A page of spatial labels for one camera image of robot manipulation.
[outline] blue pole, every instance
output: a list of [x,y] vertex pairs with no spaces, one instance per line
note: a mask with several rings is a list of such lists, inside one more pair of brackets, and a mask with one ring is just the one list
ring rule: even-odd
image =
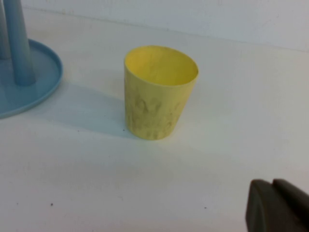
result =
[[3,0],[9,35],[14,80],[19,86],[35,82],[29,41],[20,0]]
[[3,6],[0,0],[0,59],[11,58],[8,32],[6,30]]

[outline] white surface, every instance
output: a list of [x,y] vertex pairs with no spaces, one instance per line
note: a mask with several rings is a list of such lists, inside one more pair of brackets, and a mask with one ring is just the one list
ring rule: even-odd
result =
[[309,51],[307,0],[22,0],[24,6]]
[[[43,104],[0,121],[2,231],[245,232],[252,179],[309,192],[309,54],[33,10],[25,18],[65,76]],[[144,44],[179,49],[200,68],[175,132],[156,142],[124,125],[123,57]]]

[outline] blue stand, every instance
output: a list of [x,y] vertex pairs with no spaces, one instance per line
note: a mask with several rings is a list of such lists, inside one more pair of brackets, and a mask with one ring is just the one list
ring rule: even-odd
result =
[[[0,118],[18,114],[48,98],[63,74],[55,52],[27,39],[20,0],[3,0],[3,4],[9,40],[0,40]],[[3,20],[0,15],[0,26]],[[5,41],[9,41],[12,59],[5,59],[10,55],[7,51],[1,52],[8,47]]]

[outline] blue base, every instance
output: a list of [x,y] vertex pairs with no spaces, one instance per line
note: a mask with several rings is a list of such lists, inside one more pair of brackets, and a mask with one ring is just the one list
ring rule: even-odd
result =
[[48,98],[60,84],[63,66],[49,47],[29,40],[36,82],[27,87],[14,83],[12,61],[0,60],[0,118],[28,110]]

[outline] white wall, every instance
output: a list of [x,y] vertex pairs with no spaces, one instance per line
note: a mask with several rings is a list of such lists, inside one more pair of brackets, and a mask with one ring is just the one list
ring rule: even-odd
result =
[[309,51],[308,0],[22,0],[26,7]]

